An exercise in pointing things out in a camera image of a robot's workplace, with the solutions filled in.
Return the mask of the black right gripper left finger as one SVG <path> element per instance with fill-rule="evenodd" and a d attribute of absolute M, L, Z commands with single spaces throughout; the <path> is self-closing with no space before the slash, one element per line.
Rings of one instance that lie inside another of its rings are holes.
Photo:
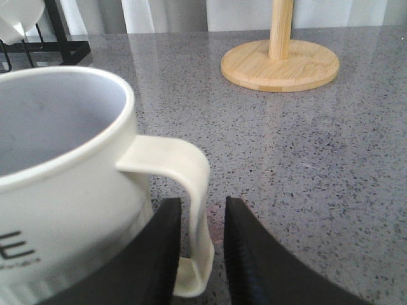
<path fill-rule="evenodd" d="M 164 199 L 117 256 L 45 304 L 170 304 L 179 265 L 181 200 Z"/>

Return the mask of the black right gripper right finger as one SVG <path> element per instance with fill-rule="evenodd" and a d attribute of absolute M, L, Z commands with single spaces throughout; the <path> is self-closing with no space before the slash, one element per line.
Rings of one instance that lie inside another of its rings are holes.
<path fill-rule="evenodd" d="M 224 261 L 232 304 L 365 304 L 290 254 L 240 198 L 228 197 Z"/>

